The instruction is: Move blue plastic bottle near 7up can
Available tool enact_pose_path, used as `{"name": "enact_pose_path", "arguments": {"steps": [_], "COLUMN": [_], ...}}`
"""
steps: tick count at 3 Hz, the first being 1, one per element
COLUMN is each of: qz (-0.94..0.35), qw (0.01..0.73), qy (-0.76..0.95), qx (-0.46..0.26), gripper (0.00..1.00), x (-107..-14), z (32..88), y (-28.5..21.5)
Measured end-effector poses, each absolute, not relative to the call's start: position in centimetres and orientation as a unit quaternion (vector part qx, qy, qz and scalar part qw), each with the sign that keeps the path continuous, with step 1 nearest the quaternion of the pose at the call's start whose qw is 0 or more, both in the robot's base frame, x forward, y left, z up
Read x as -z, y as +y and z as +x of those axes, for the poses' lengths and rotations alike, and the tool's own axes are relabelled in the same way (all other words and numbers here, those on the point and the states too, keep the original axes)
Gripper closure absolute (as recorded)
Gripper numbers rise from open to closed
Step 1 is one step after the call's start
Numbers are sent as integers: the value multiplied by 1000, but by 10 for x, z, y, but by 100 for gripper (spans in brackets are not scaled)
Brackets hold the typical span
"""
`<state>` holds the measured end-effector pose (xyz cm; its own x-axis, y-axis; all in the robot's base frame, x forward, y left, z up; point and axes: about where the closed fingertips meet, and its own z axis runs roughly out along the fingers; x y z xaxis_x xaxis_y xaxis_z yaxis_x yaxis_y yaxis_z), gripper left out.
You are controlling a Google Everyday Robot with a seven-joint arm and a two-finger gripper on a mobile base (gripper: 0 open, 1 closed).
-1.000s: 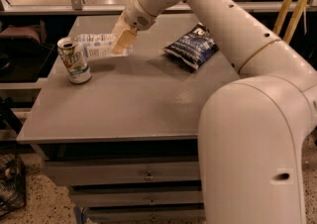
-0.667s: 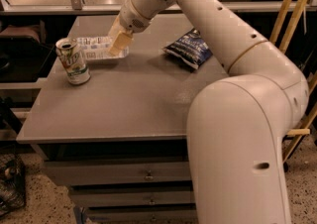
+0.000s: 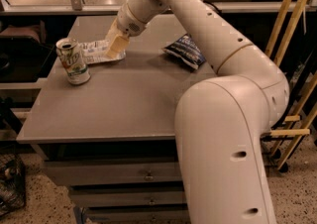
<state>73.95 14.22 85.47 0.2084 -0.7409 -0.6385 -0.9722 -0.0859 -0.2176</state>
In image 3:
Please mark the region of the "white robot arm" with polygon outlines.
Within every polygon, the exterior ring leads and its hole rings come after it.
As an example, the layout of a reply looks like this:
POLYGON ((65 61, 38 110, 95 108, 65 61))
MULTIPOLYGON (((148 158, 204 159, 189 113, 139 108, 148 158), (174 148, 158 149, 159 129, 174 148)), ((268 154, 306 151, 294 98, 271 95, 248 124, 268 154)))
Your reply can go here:
POLYGON ((109 31, 109 55, 169 9, 216 75, 188 88, 174 121, 191 224, 276 224, 260 138, 289 99, 284 73, 201 0, 128 0, 109 31))

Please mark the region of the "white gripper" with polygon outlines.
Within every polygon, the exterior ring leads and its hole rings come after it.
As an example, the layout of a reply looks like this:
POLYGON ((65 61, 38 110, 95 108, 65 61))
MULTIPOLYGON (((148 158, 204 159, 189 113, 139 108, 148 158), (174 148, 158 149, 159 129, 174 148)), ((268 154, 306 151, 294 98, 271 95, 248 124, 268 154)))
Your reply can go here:
POLYGON ((129 44, 129 37, 139 36, 146 28, 147 22, 143 19, 143 7, 127 1, 119 10, 117 20, 114 20, 105 39, 108 47, 105 55, 115 58, 129 44))

